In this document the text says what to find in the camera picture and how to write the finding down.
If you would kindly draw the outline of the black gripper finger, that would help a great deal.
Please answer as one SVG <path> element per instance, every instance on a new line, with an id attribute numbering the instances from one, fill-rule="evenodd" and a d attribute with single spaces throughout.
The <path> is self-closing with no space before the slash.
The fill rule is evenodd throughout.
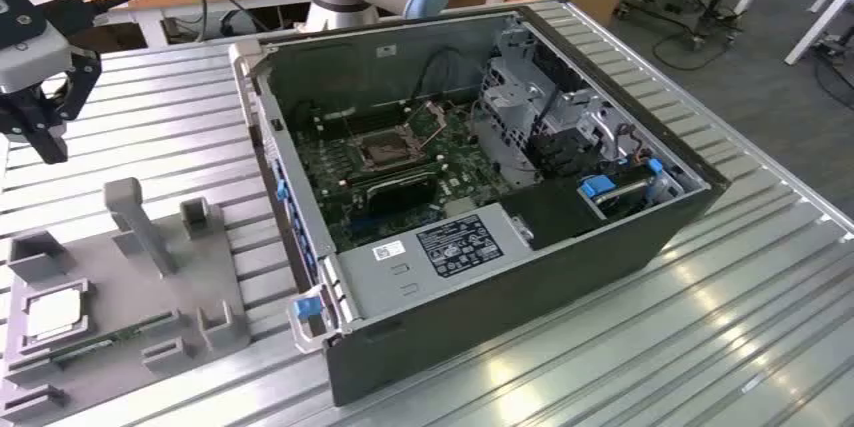
<path id="1" fill-rule="evenodd" d="M 23 116 L 23 113 L 14 102 L 14 98 L 9 95 L 3 95 L 0 105 L 2 134 L 13 143 L 29 143 L 30 140 L 26 136 L 26 117 Z"/>
<path id="2" fill-rule="evenodd" d="M 69 160 L 61 129 L 78 118 L 86 105 L 102 74 L 101 54 L 74 49 L 71 67 L 65 74 L 66 81 L 51 96 L 45 93 L 42 85 L 30 88 L 37 105 L 37 112 L 31 116 L 34 129 L 30 142 L 47 164 Z"/>

